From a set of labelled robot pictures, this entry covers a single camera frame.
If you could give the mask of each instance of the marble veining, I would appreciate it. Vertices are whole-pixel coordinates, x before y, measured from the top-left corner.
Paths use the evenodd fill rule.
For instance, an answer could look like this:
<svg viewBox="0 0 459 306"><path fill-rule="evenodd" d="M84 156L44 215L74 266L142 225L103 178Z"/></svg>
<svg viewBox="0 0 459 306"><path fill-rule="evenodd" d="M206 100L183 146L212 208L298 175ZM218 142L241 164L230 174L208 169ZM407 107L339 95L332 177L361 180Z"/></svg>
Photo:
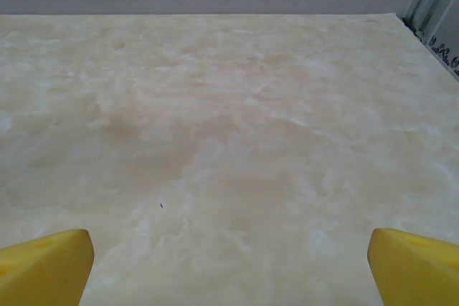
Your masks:
<svg viewBox="0 0 459 306"><path fill-rule="evenodd" d="M381 305L459 242L459 84L393 14L0 16L0 246L88 229L93 305Z"/></svg>

